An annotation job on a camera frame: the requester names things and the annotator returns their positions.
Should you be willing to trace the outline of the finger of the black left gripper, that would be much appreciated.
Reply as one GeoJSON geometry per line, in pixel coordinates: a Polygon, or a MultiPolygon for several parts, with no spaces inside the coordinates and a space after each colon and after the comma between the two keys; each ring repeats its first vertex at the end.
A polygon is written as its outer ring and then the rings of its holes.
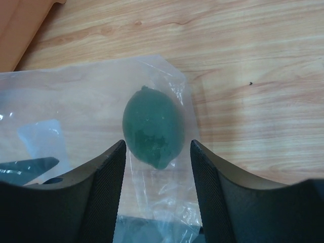
{"type": "Polygon", "coordinates": [[[1,182],[24,186],[59,163],[54,157],[16,160],[1,163],[1,182]]]}

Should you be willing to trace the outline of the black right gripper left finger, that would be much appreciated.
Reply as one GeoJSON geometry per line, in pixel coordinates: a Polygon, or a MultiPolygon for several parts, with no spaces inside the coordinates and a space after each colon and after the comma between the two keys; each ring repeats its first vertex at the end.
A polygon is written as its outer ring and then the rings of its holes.
{"type": "Polygon", "coordinates": [[[1,242],[112,242],[126,143],[43,184],[1,183],[1,242]]]}

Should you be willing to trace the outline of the green fake lime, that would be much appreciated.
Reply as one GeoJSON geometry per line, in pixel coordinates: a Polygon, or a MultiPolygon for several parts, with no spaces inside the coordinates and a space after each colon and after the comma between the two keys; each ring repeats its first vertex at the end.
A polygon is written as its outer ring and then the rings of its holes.
{"type": "Polygon", "coordinates": [[[183,149],[184,119],[168,95],[143,86],[126,104],[123,134],[135,158],[163,170],[183,149]]]}

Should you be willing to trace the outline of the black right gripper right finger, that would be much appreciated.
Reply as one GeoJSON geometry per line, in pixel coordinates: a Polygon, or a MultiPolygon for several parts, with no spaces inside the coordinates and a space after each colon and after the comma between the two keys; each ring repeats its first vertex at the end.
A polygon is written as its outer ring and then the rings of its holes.
{"type": "Polygon", "coordinates": [[[190,144],[206,242],[323,242],[323,179],[274,182],[190,144]]]}

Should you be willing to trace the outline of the blue zip top bag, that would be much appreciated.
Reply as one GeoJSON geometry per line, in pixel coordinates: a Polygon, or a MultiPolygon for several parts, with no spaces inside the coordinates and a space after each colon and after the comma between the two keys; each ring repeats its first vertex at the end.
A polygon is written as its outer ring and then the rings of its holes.
{"type": "Polygon", "coordinates": [[[199,242],[200,213],[190,161],[199,138],[189,83],[159,55],[1,74],[1,162],[52,156],[37,183],[68,172],[124,138],[129,99],[161,91],[184,121],[181,153],[158,170],[127,151],[114,242],[199,242]]]}

